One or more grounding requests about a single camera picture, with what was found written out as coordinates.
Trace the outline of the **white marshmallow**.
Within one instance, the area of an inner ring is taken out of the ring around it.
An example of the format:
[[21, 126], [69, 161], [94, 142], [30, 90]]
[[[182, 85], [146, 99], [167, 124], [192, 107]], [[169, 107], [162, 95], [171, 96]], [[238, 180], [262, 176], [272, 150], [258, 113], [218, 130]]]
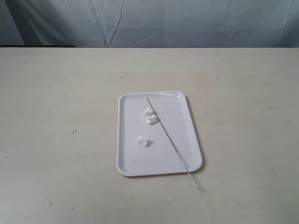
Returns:
[[151, 107], [148, 107], [147, 109], [145, 109], [143, 111], [142, 114], [143, 114], [144, 117], [148, 117], [148, 116], [151, 116], [151, 115], [155, 114], [155, 112]]
[[147, 137], [143, 137], [143, 136], [138, 135], [136, 142], [138, 144], [140, 144], [141, 146], [143, 146], [143, 147], [148, 147], [149, 143], [150, 143], [150, 140]]

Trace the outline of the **white marshmallow handle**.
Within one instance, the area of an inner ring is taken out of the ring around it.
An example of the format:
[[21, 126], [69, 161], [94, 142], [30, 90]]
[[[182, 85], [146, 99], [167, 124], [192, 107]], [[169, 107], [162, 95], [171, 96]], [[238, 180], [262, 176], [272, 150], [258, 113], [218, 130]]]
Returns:
[[149, 115], [149, 116], [145, 117], [145, 120], [149, 125], [152, 125], [152, 124], [158, 122], [158, 118], [155, 114], [152, 114], [152, 115]]

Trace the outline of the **thin metal skewer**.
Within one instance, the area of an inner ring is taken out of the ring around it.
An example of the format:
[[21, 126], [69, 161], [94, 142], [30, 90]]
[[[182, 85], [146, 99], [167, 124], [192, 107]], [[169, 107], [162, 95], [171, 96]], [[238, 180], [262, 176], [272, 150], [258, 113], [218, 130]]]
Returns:
[[157, 115], [156, 110], [154, 109], [152, 103], [150, 102], [150, 100], [149, 100], [148, 98], [146, 98], [146, 100], [147, 100], [148, 104], [150, 105], [151, 109], [153, 110], [155, 116], [157, 117], [157, 121], [159, 122], [159, 124], [160, 124], [162, 130], [164, 131], [165, 135], [167, 136], [167, 138], [168, 138], [170, 144], [172, 145], [172, 147], [173, 147], [173, 149], [175, 150], [176, 154], [177, 154], [178, 157], [180, 158], [180, 161], [182, 162], [182, 164], [183, 164], [183, 166], [184, 166], [184, 168], [185, 168], [186, 173], [189, 175], [189, 177], [190, 177], [192, 183], [194, 184], [195, 189], [196, 189], [196, 190], [199, 190], [199, 187], [198, 187], [198, 185], [197, 185], [195, 179], [193, 178], [192, 174], [190, 173], [190, 170], [189, 170], [189, 168], [187, 167], [187, 164], [186, 164], [186, 162], [184, 161], [183, 156], [181, 155], [181, 153], [179, 152], [178, 148], [177, 148], [176, 145], [174, 144], [174, 142], [173, 142], [172, 138], [170, 137], [168, 131], [165, 129], [165, 127], [164, 127], [163, 123], [161, 122], [159, 116]]

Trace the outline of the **blue-grey backdrop curtain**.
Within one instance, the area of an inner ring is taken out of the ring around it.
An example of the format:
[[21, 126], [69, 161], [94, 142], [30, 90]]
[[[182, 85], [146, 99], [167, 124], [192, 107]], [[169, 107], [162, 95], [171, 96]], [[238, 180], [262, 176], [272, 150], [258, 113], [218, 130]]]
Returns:
[[296, 0], [3, 0], [2, 46], [295, 48]]

